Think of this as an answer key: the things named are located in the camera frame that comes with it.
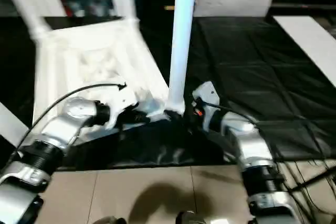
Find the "tiled floor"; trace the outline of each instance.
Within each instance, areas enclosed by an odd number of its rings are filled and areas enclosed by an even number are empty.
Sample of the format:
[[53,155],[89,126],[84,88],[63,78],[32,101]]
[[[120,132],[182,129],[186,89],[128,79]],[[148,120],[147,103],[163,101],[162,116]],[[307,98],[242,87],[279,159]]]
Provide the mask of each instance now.
[[[298,164],[308,178],[322,170]],[[336,211],[327,182],[310,189],[315,204]],[[87,224],[114,215],[128,223],[175,223],[179,211],[193,210],[207,223],[247,223],[246,193],[236,166],[203,166],[56,173],[43,194],[38,224]],[[319,215],[320,223],[331,217]]]

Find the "black table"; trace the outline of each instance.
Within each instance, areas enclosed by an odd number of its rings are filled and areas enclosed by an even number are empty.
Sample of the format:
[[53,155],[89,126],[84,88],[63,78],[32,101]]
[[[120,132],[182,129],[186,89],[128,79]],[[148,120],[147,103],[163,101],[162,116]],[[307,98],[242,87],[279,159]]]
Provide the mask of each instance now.
[[[100,20],[49,18],[52,28]],[[34,101],[35,47],[20,19],[1,19],[0,101],[26,125]],[[172,16],[158,25],[140,24],[143,37],[168,83]],[[221,104],[260,122],[277,159],[336,157],[336,89],[272,20],[196,18],[193,22],[185,87],[191,92],[211,80]],[[179,122],[159,121],[73,147],[61,170],[227,164],[232,147],[216,133]],[[0,142],[3,161],[13,147]]]

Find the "silver robotic arm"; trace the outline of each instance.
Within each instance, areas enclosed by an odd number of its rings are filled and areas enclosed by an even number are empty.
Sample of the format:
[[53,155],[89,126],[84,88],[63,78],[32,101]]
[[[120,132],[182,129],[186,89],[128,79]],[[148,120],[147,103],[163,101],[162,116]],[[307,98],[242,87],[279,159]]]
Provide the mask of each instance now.
[[0,223],[34,223],[43,205],[39,197],[61,165],[83,127],[104,125],[110,108],[99,101],[69,99],[62,113],[52,119],[20,161],[9,164],[0,177]]
[[195,114],[205,131],[216,131],[231,141],[248,195],[251,221],[258,224],[299,224],[292,198],[282,189],[283,176],[277,170],[272,154],[259,130],[247,118],[222,111],[209,104],[219,105],[219,96],[211,82],[193,92]]

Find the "white pole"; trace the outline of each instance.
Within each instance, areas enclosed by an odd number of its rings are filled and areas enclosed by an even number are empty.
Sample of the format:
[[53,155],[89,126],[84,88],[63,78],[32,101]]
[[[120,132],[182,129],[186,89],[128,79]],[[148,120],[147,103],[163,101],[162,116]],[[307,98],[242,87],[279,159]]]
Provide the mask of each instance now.
[[185,75],[195,0],[175,0],[169,95],[166,109],[183,114]]

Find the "cable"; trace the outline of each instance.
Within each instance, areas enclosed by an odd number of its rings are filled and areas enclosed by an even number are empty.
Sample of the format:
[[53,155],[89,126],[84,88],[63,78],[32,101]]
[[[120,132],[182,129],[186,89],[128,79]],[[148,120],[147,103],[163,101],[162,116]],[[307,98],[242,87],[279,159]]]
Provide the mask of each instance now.
[[232,113],[236,113],[237,115],[240,115],[241,117],[245,118],[249,123],[253,124],[256,128],[257,128],[257,125],[256,125],[256,122],[253,121],[251,118],[249,118],[248,116],[240,113],[240,112],[237,112],[229,107],[225,107],[225,106],[221,106],[221,105],[217,105],[217,104],[213,104],[213,103],[209,103],[209,102],[205,102],[205,101],[202,101],[203,104],[206,104],[210,107],[214,107],[214,108],[218,108],[218,109],[222,109],[222,110],[226,110],[228,112],[232,112]]
[[[294,162],[294,163],[295,163],[295,166],[296,166],[296,168],[297,168],[297,170],[298,170],[298,172],[299,172],[299,174],[300,174],[300,177],[302,178],[302,181],[303,181],[303,182],[306,182],[305,179],[304,179],[304,177],[303,177],[302,172],[301,172],[300,169],[299,169],[299,166],[298,166],[297,162]],[[326,215],[336,216],[336,213],[332,213],[332,212],[329,212],[329,211],[325,211],[325,210],[322,210],[321,208],[319,208],[319,207],[315,204],[315,202],[312,200],[312,198],[310,197],[308,188],[307,188],[306,186],[305,186],[304,188],[305,188],[305,190],[306,190],[306,192],[307,192],[307,194],[308,194],[308,197],[309,197],[309,199],[310,199],[310,202],[313,204],[313,206],[316,208],[317,211],[319,211],[319,212],[321,212],[321,213],[323,213],[323,214],[326,214]]]
[[15,155],[17,153],[17,151],[19,150],[19,147],[21,146],[21,144],[23,143],[23,141],[26,139],[26,137],[30,134],[30,132],[33,130],[33,128],[45,117],[45,115],[51,110],[53,109],[58,103],[60,103],[61,101],[63,101],[64,99],[68,98],[69,96],[78,93],[80,91],[83,90],[87,90],[87,89],[92,89],[92,88],[97,88],[97,87],[119,87],[119,89],[122,89],[125,87],[126,84],[121,85],[121,84],[116,84],[116,83],[99,83],[99,84],[93,84],[93,85],[88,85],[88,86],[84,86],[81,87],[79,89],[75,89],[63,96],[61,96],[59,99],[57,99],[52,105],[50,105],[39,117],[38,119],[32,124],[32,126],[26,131],[26,133],[24,134],[24,136],[21,138],[19,144],[17,145],[17,147],[15,148],[15,150],[12,152],[12,154],[10,155],[6,165],[1,169],[1,173],[2,174],[5,169],[8,167],[8,165],[14,160]]
[[[280,150],[278,149],[278,147],[276,145],[270,143],[270,147],[275,151],[275,153],[279,156],[279,158],[281,158],[282,160],[284,160],[283,159],[284,157],[282,156]],[[298,181],[298,178],[294,174],[292,168],[289,166],[289,164],[287,162],[284,162],[284,164],[285,164],[287,170],[289,171],[291,177],[294,179],[295,183],[297,185],[299,185],[300,182]],[[300,210],[303,212],[303,214],[309,220],[309,222],[313,223],[313,224],[316,224],[317,223],[316,216],[314,214],[314,210],[312,209],[311,205],[309,204],[309,199],[308,199],[308,196],[306,195],[306,193],[304,191],[300,191],[302,193],[302,196],[304,197],[304,200],[307,202],[310,214],[302,206],[302,204],[300,203],[300,201],[295,197],[295,195],[293,194],[293,192],[290,191],[291,188],[287,185],[287,183],[285,181],[283,182],[283,185],[286,188],[286,190],[289,193],[289,195],[294,199],[294,201],[296,202],[296,204],[298,205],[298,207],[300,208]]]

